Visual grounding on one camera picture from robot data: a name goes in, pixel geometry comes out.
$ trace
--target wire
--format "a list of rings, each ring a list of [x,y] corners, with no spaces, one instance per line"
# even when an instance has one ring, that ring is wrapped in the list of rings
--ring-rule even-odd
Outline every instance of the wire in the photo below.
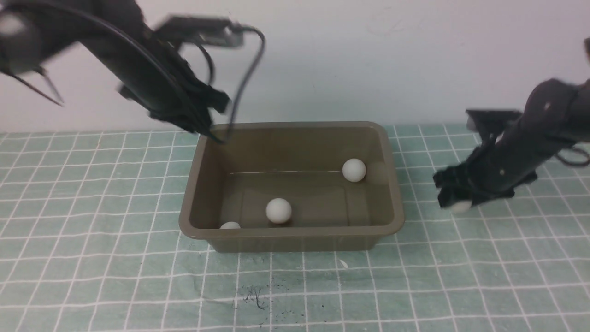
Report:
[[[588,152],[586,152],[586,150],[584,150],[582,148],[578,148],[578,147],[572,147],[572,148],[568,148],[565,150],[577,153],[577,154],[585,157],[586,160],[580,161],[580,162],[575,162],[575,161],[569,161],[559,154],[555,155],[555,159],[559,160],[563,165],[566,165],[569,167],[586,167],[586,166],[590,165],[590,154],[588,154]]]
[[[196,44],[196,46],[199,48],[199,50],[201,50],[201,53],[203,53],[203,56],[207,61],[207,67],[209,67],[209,78],[207,79],[207,85],[211,86],[215,82],[215,65],[213,64],[213,59],[205,47],[203,47],[203,45]]]
[[[47,74],[47,71],[45,70],[45,68],[39,67],[39,68],[35,69],[35,71],[39,75],[43,76],[43,79],[45,80],[46,84],[49,86],[49,89],[51,89],[53,94],[57,97],[57,99],[63,105],[64,99],[61,97],[60,92],[57,90],[57,88],[55,87],[55,85],[53,84],[51,79],[49,78],[49,75]]]
[[[248,84],[248,81],[250,81],[250,78],[252,78],[252,74],[254,74],[254,71],[256,70],[258,65],[260,64],[260,60],[262,60],[262,56],[264,55],[264,51],[266,49],[266,38],[265,38],[264,34],[262,33],[262,31],[254,28],[254,27],[251,27],[249,25],[240,25],[238,27],[234,27],[233,30],[238,31],[238,32],[253,32],[254,34],[257,34],[258,37],[260,37],[260,46],[258,48],[258,52],[256,53],[256,56],[254,57],[254,61],[252,61],[252,64],[250,64],[250,68],[248,68],[248,71],[246,71],[246,74],[244,75],[242,82],[238,86],[238,91],[235,94],[233,105],[232,105],[231,116],[230,116],[230,122],[228,124],[228,128],[226,131],[225,140],[228,140],[230,138],[230,135],[232,134],[232,130],[234,127],[234,121],[235,121],[235,115],[236,115],[237,109],[240,105],[240,101],[242,99],[242,95],[244,93],[246,85]]]
[[[245,85],[247,84],[250,77],[254,73],[254,70],[258,66],[258,64],[262,58],[262,55],[264,53],[264,49],[266,46],[266,39],[264,38],[264,34],[261,31],[259,31],[258,29],[254,28],[254,27],[248,27],[248,26],[236,27],[237,31],[243,31],[243,32],[251,31],[251,32],[258,34],[258,36],[261,38],[261,45],[260,45],[260,49],[258,51],[256,58],[254,59],[252,65],[250,65],[250,68],[248,69],[246,75],[244,76],[242,82],[240,83],[240,86],[238,88],[238,92],[236,94],[236,99],[234,100],[234,103],[232,106],[232,114],[230,117],[230,124],[227,129],[227,134],[226,134],[225,140],[221,140],[221,139],[217,138],[215,135],[213,135],[213,133],[210,131],[209,128],[204,128],[204,130],[203,130],[203,127],[204,127],[203,123],[202,123],[201,119],[198,116],[196,116],[197,114],[199,114],[199,112],[196,109],[195,105],[193,105],[193,103],[191,102],[190,98],[188,97],[188,95],[184,91],[183,87],[177,82],[177,77],[172,75],[156,57],[154,57],[150,52],[147,51],[147,49],[145,49],[144,46],[139,44],[136,40],[132,39],[124,31],[117,28],[113,24],[111,24],[99,17],[96,17],[94,15],[90,15],[90,14],[87,14],[83,11],[80,11],[80,10],[77,10],[74,8],[69,8],[66,6],[62,6],[59,4],[55,4],[55,3],[43,1],[43,0],[30,0],[30,1],[22,2],[22,3],[11,3],[11,4],[7,5],[6,8],[18,8],[18,7],[34,8],[36,6],[41,7],[41,8],[44,7],[44,8],[53,9],[53,10],[62,12],[64,14],[68,14],[70,16],[82,18],[88,22],[93,23],[94,25],[99,26],[100,28],[102,28],[102,29],[106,30],[107,32],[109,32],[110,34],[114,35],[115,37],[128,43],[128,45],[133,47],[137,52],[139,52],[139,54],[142,57],[144,57],[150,64],[152,64],[156,68],[156,70],[162,76],[164,76],[167,83],[170,86],[172,86],[173,90],[176,93],[176,96],[181,100],[181,103],[184,105],[184,107],[186,107],[190,111],[190,112],[186,112],[186,113],[189,113],[189,117],[192,118],[192,120],[195,123],[201,124],[202,128],[198,132],[200,132],[202,134],[204,133],[206,136],[210,137],[211,139],[213,139],[217,143],[220,143],[220,144],[226,143],[227,139],[230,137],[231,130],[233,128],[233,121],[235,119],[236,110],[238,109],[238,105],[240,103],[242,93],[245,89]],[[210,80],[214,79],[214,71],[210,72],[209,79]]]
[[[207,61],[207,67],[209,68],[209,77],[207,78],[207,85],[211,86],[213,85],[213,83],[215,82],[215,64],[213,63],[213,58],[211,57],[211,55],[209,54],[209,52],[207,52],[207,50],[205,49],[205,47],[203,47],[203,45],[197,43],[196,41],[190,41],[190,43],[195,44],[199,50],[201,51],[201,53],[203,54],[203,56],[205,57],[205,61]],[[182,43],[178,42],[178,43],[171,43],[172,47],[179,52],[181,47],[182,47]]]

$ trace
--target ping pong ball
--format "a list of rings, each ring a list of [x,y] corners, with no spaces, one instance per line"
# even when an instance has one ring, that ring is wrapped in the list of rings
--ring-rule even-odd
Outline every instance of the ping pong ball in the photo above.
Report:
[[[275,198],[266,205],[266,217],[275,224],[284,224],[291,218],[291,204],[282,198]]]
[[[220,229],[238,229],[241,228],[237,222],[226,222],[221,225]]]
[[[367,173],[365,163],[358,159],[349,159],[342,166],[342,174],[350,182],[362,180]]]

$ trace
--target green cutting mat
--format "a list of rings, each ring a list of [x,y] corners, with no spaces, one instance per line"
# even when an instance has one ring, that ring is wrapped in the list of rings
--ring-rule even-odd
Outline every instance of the green cutting mat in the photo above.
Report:
[[[196,137],[0,134],[0,331],[586,332],[590,169],[452,216],[464,126],[388,128],[407,222],[370,252],[219,254],[178,230]]]

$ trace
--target white ball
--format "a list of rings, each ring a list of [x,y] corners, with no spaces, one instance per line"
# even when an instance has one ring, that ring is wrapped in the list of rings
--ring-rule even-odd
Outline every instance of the white ball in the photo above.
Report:
[[[465,213],[471,208],[471,201],[458,201],[451,206],[452,213]]]
[[[241,228],[240,224],[238,224],[237,222],[226,222],[223,225],[221,225],[220,229],[237,229],[237,228]]]
[[[266,217],[275,224],[284,224],[291,218],[291,204],[282,198],[275,198],[266,205]]]
[[[342,166],[342,174],[350,182],[362,180],[367,173],[365,163],[358,159],[350,159]]]

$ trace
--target plastic tray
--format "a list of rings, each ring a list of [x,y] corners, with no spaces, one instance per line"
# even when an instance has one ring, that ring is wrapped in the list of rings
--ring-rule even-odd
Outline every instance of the plastic tray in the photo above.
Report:
[[[225,125],[213,128],[215,133]],[[342,165],[367,166],[348,182]],[[273,198],[289,201],[282,225],[266,218]],[[182,203],[184,235],[217,252],[368,250],[405,217],[389,139],[372,122],[239,123],[229,143],[199,138]],[[219,229],[237,222],[240,229]]]

